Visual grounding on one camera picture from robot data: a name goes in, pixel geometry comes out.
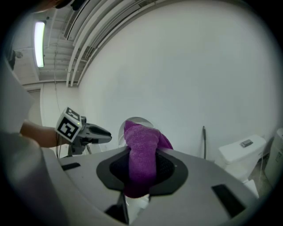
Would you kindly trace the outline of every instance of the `toilet tank lid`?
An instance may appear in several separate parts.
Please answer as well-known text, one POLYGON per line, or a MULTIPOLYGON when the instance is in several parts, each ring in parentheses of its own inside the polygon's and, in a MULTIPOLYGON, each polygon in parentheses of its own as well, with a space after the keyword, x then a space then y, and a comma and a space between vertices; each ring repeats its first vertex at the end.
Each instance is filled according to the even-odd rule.
POLYGON ((223 156, 225 163, 231 164, 247 157, 250 154, 257 152, 259 149, 262 149, 261 151, 263 151, 263 147, 265 146, 265 144, 265 139, 258 135, 252 135, 237 142, 222 146, 219 148, 219 151, 223 156), (241 143, 248 139, 250 139, 253 144, 247 147, 242 147, 241 143))

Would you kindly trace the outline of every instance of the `person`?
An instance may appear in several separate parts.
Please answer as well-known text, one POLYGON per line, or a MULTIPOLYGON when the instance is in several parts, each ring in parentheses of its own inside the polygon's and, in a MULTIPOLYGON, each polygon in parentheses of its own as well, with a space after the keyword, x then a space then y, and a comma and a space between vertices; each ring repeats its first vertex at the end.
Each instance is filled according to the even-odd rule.
MULTIPOLYGON (((35 140, 41 147, 56 147, 59 145, 58 134, 53 127, 40 126, 25 120, 20 130, 22 136, 35 140)), ((61 137, 61 144, 69 144, 69 141, 61 137)))

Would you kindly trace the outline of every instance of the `flush button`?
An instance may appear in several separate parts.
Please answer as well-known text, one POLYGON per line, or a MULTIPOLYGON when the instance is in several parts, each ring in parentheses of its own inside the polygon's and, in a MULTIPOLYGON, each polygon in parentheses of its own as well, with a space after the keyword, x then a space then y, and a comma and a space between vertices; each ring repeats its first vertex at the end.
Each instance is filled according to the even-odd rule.
POLYGON ((243 142, 241 143, 241 146, 242 146, 242 147, 247 147, 247 146, 250 146, 252 143, 253 143, 253 142, 252 142, 250 139, 248 139, 248 140, 243 141, 243 142))

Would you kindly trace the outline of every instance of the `white marker cube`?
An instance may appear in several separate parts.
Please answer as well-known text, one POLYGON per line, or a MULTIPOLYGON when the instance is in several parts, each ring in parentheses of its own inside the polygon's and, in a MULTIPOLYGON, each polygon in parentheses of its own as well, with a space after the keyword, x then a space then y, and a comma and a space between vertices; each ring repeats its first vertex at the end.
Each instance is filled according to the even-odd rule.
POLYGON ((81 128, 80 115, 67 107, 61 114, 55 131, 72 143, 81 128))

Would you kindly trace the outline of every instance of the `toilet tank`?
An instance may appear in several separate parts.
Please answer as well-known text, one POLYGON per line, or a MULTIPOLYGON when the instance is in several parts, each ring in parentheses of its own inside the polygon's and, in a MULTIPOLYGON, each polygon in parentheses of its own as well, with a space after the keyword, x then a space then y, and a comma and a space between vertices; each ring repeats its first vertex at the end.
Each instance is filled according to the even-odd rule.
POLYGON ((258 135, 252 135, 232 144, 220 147, 215 164, 223 168, 238 180, 244 182, 248 179, 256 163, 261 158, 266 141, 258 135), (247 147, 242 142, 251 140, 252 144, 247 147))

